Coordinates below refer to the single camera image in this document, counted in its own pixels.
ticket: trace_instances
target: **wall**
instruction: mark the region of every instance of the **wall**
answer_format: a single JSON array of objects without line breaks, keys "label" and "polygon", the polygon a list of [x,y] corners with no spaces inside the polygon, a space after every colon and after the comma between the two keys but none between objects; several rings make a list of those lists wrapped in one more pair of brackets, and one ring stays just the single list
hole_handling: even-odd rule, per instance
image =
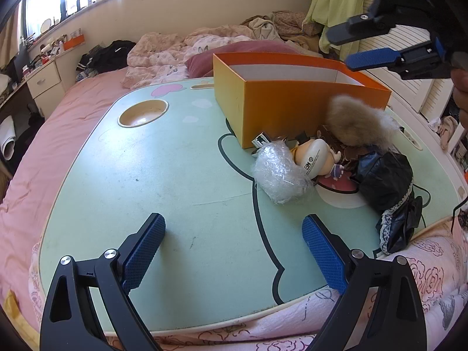
[{"label": "wall", "polygon": [[276,10],[307,12],[312,0],[105,0],[58,25],[30,50],[33,58],[49,38],[81,28],[86,44],[70,52],[80,59],[93,46],[116,39],[137,42],[147,32],[186,35],[199,27],[239,24]]}]

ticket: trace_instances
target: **white lace trim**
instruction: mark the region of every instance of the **white lace trim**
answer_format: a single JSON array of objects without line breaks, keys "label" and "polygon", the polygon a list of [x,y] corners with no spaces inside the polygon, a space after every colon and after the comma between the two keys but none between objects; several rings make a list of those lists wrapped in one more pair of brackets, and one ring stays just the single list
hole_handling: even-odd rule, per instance
[{"label": "white lace trim", "polygon": [[411,180],[411,183],[409,184],[408,191],[404,195],[404,197],[399,201],[395,206],[391,207],[390,209],[387,209],[383,212],[382,214],[382,227],[381,227],[381,233],[380,233],[380,239],[381,239],[381,250],[385,254],[390,254],[387,250],[387,243],[388,239],[390,238],[390,225],[392,224],[392,215],[393,213],[399,209],[404,202],[408,199],[408,197],[411,194],[411,191],[413,191],[413,179]]}]

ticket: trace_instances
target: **bubble wrap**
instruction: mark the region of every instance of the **bubble wrap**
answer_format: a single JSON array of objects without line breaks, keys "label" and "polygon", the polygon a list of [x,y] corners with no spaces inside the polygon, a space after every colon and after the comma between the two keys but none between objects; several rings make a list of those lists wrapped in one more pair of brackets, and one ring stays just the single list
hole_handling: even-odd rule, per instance
[{"label": "bubble wrap", "polygon": [[284,141],[267,144],[257,154],[253,177],[273,202],[285,203],[303,195],[312,186],[306,170],[294,163]]}]

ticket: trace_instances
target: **orange container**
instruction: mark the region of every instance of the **orange container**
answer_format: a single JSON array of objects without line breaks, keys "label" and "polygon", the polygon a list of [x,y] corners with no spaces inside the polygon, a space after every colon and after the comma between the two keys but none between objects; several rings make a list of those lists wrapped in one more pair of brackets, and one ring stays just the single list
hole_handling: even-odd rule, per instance
[{"label": "orange container", "polygon": [[279,53],[214,54],[214,93],[242,148],[271,138],[315,135],[332,97],[347,94],[385,109],[391,91],[344,63]]},{"label": "orange container", "polygon": [[68,49],[74,48],[75,46],[79,45],[80,43],[85,42],[85,36],[79,35],[78,37],[72,38],[71,40],[63,43],[63,49],[67,51]]}]

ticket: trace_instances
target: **pink heart print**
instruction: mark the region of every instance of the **pink heart print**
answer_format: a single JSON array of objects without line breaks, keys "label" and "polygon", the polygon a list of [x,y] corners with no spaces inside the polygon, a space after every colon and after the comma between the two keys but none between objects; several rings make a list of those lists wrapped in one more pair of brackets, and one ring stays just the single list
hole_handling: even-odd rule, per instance
[{"label": "pink heart print", "polygon": [[162,98],[169,92],[177,92],[182,90],[185,90],[185,88],[181,84],[161,85],[151,93],[151,96],[155,98]]}]

